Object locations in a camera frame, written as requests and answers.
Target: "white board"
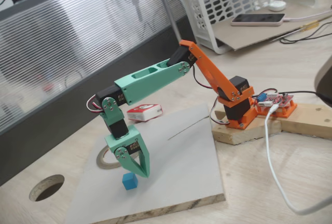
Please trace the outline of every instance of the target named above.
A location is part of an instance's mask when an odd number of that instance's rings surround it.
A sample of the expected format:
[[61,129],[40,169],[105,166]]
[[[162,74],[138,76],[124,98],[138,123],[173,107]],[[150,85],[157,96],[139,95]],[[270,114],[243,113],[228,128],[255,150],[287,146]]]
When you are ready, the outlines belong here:
[[[65,223],[124,223],[183,210],[175,210],[174,206],[196,201],[188,207],[192,208],[198,199],[215,196],[207,204],[224,200],[208,116],[209,110],[203,104],[137,124],[150,153],[150,177],[137,176],[138,187],[128,191],[122,184],[127,170],[103,170],[97,166],[96,157],[106,144],[100,138],[88,159]],[[165,211],[151,212],[160,208]]]

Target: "circuit board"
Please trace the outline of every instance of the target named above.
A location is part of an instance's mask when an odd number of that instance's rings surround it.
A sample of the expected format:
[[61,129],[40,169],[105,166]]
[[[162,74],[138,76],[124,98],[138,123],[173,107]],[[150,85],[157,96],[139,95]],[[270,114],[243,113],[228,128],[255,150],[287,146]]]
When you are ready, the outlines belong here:
[[279,107],[285,107],[292,100],[293,95],[277,95],[270,96],[268,95],[264,101],[272,101],[274,104],[279,104]]

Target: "round hole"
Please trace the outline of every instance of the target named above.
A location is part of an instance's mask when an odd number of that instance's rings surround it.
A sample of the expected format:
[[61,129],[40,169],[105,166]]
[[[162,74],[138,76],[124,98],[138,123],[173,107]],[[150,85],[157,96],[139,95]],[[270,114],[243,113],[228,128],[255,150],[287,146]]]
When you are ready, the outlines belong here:
[[39,182],[30,192],[29,199],[39,202],[55,194],[63,185],[63,175],[53,175]]

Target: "cardboard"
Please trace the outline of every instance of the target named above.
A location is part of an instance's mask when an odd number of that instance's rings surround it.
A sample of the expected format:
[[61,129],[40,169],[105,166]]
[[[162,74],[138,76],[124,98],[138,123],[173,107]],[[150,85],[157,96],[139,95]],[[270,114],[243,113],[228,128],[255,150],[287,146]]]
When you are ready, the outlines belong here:
[[[316,14],[327,9],[311,8],[304,5],[287,3],[287,7],[278,13],[285,13],[287,18],[300,18]],[[252,13],[272,13],[268,9],[260,9]],[[259,43],[261,41],[276,37],[290,31],[294,31],[300,26],[312,22],[318,18],[328,16],[328,14],[297,22],[284,22],[280,26],[231,26],[233,18],[212,25],[214,35],[217,39],[237,50],[246,46]]]
[[125,223],[224,200],[205,104],[136,125],[150,153],[150,178],[126,190],[122,167],[100,169],[100,138],[87,162],[66,224]]

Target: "smartphone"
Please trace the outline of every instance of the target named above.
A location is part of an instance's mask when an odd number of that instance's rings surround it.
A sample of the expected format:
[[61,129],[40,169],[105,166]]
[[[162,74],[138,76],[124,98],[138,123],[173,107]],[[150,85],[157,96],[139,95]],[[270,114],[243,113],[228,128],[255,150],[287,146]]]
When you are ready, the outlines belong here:
[[230,23],[232,26],[280,26],[285,14],[239,14]]

